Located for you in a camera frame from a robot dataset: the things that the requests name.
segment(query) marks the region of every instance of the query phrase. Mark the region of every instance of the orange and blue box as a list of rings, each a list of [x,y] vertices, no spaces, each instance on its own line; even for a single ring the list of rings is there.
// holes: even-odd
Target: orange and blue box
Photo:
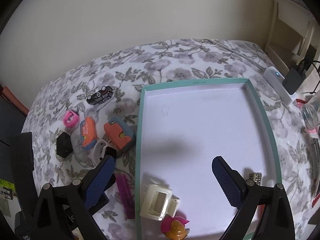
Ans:
[[[118,151],[126,152],[135,144],[134,132],[120,117],[111,118],[103,128]]]
[[[97,132],[94,120],[91,117],[86,117],[80,123],[81,144],[85,150],[90,150],[97,143]]]

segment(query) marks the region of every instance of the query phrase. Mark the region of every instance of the black toy car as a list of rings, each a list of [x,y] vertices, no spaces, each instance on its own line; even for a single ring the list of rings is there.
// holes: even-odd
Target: black toy car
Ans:
[[[112,88],[109,86],[103,86],[98,92],[87,96],[87,103],[90,105],[102,104],[103,102],[109,100],[112,95]]]

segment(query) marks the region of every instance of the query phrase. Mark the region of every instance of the teal border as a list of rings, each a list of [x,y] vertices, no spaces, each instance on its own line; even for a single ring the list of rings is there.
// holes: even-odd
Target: teal border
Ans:
[[[194,79],[194,80],[182,80],[174,82],[166,82],[154,85],[144,86],[141,91],[140,107],[138,115],[138,128],[137,128],[137,143],[136,143],[136,167],[135,167],[135,213],[136,213],[136,228],[137,228],[137,240],[141,240],[141,221],[140,221],[140,152],[141,152],[141,134],[142,134],[142,116],[143,116],[143,106],[146,91],[153,91],[159,89],[176,88],[176,87],[189,87],[189,86],[202,86],[202,85],[222,85],[222,84],[241,84],[247,83],[249,89],[251,90],[258,108],[261,112],[263,121],[265,123],[271,149],[273,153],[273,159],[276,168],[276,180],[277,183],[282,183],[281,178],[281,168],[278,156],[278,149],[276,146],[276,140],[273,135],[273,131],[267,117],[266,111],[263,108],[261,100],[253,87],[251,81],[247,78],[213,78],[213,79]],[[253,236],[253,233],[245,235],[243,240],[249,240]]]

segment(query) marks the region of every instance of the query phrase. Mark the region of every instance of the gray cable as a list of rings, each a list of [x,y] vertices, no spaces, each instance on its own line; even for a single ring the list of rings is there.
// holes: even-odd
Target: gray cable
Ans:
[[[224,46],[224,45],[222,45],[222,44],[219,44],[219,43],[217,43],[217,42],[215,42],[215,41],[213,41],[213,40],[209,40],[209,39],[204,39],[204,40],[209,41],[209,42],[212,43],[212,44],[215,44],[215,45],[217,45],[217,46],[220,46],[220,47],[222,47],[222,48],[224,48],[224,49],[227,49],[228,51],[230,51],[230,52],[232,52],[232,53],[234,53],[234,54],[236,54],[236,55],[238,55],[238,56],[240,56],[240,57],[245,58],[246,60],[250,61],[252,64],[254,64],[255,66],[257,66],[258,68],[260,68],[260,69],[262,69],[262,70],[265,70],[265,69],[266,69],[266,68],[264,68],[263,66],[259,65],[258,63],[254,62],[252,59],[248,58],[247,56],[242,55],[242,54],[234,51],[233,49],[228,48],[227,46]]]

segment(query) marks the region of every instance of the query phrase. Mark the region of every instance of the bed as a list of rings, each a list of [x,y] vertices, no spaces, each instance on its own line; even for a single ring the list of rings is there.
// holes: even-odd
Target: bed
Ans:
[[[36,96],[23,132],[32,132],[34,180],[38,194],[45,183],[63,186],[82,178],[93,167],[89,151],[80,145],[79,123],[67,129],[62,122],[66,110],[76,110],[80,119],[95,120],[97,135],[106,138],[103,124],[119,116],[134,130],[143,86],[161,82],[205,78],[249,78],[267,112],[276,139],[284,187],[291,203],[296,238],[311,217],[314,190],[310,135],[296,104],[285,106],[262,77],[273,65],[259,46],[248,41],[183,39],[148,43],[107,54],[78,66],[45,85]],[[102,105],[91,106],[87,95],[111,86],[114,94]],[[56,139],[66,131],[74,152],[56,155]],[[119,154],[115,173],[126,174],[134,193],[135,149]],[[94,215],[107,239],[136,239],[135,222],[127,220],[116,185],[107,191],[110,202]]]

